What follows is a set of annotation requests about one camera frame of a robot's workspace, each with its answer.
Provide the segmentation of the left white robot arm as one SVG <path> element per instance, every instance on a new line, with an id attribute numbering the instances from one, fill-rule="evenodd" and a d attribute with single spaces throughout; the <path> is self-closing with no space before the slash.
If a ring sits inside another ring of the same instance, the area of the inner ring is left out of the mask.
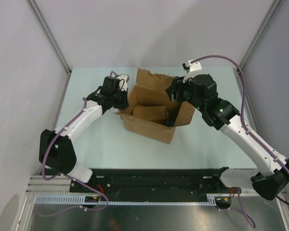
<path id="1" fill-rule="evenodd" d="M 54 130 L 45 129 L 40 135 L 39 161 L 41 173 L 49 167 L 58 174 L 70 176 L 80 181 L 80 187 L 90 193 L 96 189 L 97 181 L 92 178 L 92 170 L 77 160 L 73 143 L 96 119 L 111 108 L 128 108 L 127 74 L 111 72 L 104 78 L 103 84 L 83 98 L 81 109 L 62 126 Z"/>

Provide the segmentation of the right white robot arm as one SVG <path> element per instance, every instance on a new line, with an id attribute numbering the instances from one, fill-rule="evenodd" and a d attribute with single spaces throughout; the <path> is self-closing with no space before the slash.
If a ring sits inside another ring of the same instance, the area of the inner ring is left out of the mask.
<path id="1" fill-rule="evenodd" d="M 229 137 L 253 161 L 256 169 L 226 168 L 212 181 L 213 189 L 224 193 L 231 187 L 253 189 L 258 195 L 272 201 L 289 183 L 289 158 L 274 152 L 273 148 L 244 126 L 240 112 L 218 96 L 217 84 L 208 74 L 185 79 L 174 77 L 165 90 L 171 101 L 188 102 L 201 112 L 210 127 Z"/>

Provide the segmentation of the brown cardboard express box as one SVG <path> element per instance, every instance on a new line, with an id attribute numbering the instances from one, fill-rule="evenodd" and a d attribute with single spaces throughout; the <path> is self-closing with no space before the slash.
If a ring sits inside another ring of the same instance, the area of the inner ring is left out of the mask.
<path id="1" fill-rule="evenodd" d="M 195 108 L 188 102 L 172 102 L 165 91 L 172 80 L 168 75 L 137 70 L 136 84 L 128 95 L 129 107 L 116 112 L 126 130 L 170 144 L 176 128 L 191 123 Z"/>

